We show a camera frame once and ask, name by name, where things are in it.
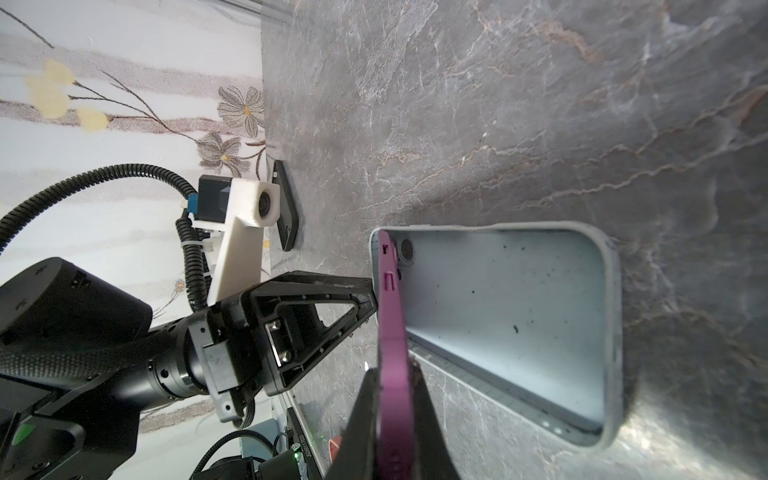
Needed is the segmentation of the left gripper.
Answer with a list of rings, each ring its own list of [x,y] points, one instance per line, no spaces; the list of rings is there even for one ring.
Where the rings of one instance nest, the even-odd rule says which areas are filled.
[[[377,311],[373,281],[293,271],[190,315],[205,390],[222,422],[292,389]]]

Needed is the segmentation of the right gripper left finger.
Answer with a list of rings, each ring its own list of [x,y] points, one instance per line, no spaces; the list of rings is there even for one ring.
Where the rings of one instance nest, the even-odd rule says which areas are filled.
[[[372,368],[363,377],[339,450],[325,480],[375,478],[378,397],[379,373]]]

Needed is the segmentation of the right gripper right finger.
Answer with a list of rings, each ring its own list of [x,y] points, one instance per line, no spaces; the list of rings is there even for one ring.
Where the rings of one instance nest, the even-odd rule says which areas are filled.
[[[459,480],[419,363],[410,358],[413,387],[415,453],[412,478]]]

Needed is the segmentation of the black purple-edged phone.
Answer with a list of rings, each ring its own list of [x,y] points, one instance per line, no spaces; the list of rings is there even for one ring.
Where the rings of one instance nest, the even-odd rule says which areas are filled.
[[[378,370],[376,464],[380,479],[409,479],[414,463],[410,359],[395,241],[378,232]]]

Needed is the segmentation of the light blue phone case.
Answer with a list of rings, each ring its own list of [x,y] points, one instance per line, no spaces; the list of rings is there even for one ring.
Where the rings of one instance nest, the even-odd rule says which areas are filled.
[[[618,254],[573,221],[384,226],[370,237],[379,311],[400,299],[418,359],[571,446],[624,417]]]

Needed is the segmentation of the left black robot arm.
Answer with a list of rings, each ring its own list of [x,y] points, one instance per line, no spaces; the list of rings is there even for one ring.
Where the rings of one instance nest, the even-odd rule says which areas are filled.
[[[1,288],[1,475],[106,479],[149,409],[208,396],[240,422],[376,311],[367,278],[289,272],[153,327],[144,302],[60,258]]]

